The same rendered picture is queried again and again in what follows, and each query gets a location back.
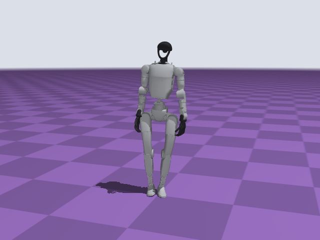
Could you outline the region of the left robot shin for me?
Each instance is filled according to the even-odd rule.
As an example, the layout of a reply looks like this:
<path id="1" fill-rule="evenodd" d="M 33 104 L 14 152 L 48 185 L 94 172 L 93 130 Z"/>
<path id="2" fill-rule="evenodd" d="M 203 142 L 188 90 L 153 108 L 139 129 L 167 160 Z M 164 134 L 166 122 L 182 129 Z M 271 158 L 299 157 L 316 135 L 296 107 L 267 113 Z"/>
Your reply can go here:
<path id="1" fill-rule="evenodd" d="M 161 187 L 161 185 L 162 185 L 162 187 L 165 186 L 166 177 L 167 177 L 167 175 L 169 173 L 169 169 L 170 169 L 171 157 L 170 157 L 170 155 L 166 155 L 165 159 L 161 159 L 159 187 Z"/>

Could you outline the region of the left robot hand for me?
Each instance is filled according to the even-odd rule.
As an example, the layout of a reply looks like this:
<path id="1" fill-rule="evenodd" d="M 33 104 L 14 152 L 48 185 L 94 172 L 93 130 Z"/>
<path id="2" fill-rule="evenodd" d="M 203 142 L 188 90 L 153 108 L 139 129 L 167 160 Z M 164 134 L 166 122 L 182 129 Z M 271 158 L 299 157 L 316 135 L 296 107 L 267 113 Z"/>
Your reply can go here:
<path id="1" fill-rule="evenodd" d="M 179 118 L 179 121 L 180 121 L 179 127 L 175 131 L 175 133 L 176 133 L 179 130 L 178 134 L 175 134 L 175 136 L 178 136 L 178 137 L 185 133 L 185 128 L 186 128 L 186 123 L 185 122 L 187 120 L 184 120 L 184 115 L 181 114 L 180 118 Z"/>

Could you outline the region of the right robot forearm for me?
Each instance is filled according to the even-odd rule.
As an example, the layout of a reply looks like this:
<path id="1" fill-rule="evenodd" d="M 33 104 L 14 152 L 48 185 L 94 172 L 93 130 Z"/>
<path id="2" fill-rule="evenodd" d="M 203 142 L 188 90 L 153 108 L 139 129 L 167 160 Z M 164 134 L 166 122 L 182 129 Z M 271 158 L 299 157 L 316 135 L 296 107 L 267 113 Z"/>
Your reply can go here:
<path id="1" fill-rule="evenodd" d="M 138 110 L 141 110 L 140 115 L 144 114 L 145 102 L 146 102 L 146 96 L 139 94 L 139 90 L 138 90 L 138 109 L 136 110 L 136 113 Z"/>

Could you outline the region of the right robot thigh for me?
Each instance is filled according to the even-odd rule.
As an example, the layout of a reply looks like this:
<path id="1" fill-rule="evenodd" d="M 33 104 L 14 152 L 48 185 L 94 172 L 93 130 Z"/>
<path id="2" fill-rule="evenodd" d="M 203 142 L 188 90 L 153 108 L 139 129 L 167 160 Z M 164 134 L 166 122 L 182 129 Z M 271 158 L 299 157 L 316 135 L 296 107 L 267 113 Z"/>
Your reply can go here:
<path id="1" fill-rule="evenodd" d="M 140 117 L 140 131 L 143 141 L 144 155 L 149 154 L 154 157 L 154 149 L 152 148 L 152 113 L 151 111 L 144 112 Z"/>

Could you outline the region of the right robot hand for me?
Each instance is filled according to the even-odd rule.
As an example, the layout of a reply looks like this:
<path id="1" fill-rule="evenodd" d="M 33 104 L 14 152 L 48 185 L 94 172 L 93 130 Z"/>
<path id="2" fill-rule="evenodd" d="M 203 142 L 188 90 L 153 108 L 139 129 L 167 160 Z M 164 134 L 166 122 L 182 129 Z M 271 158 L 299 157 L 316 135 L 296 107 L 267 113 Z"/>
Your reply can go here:
<path id="1" fill-rule="evenodd" d="M 137 110 L 136 119 L 135 119 L 135 122 L 134 122 L 134 123 L 135 123 L 134 129 L 135 129 L 138 133 L 141 132 L 140 129 L 139 129 L 140 117 L 142 117 L 141 112 L 142 112 L 142 111 L 141 111 L 140 109 Z"/>

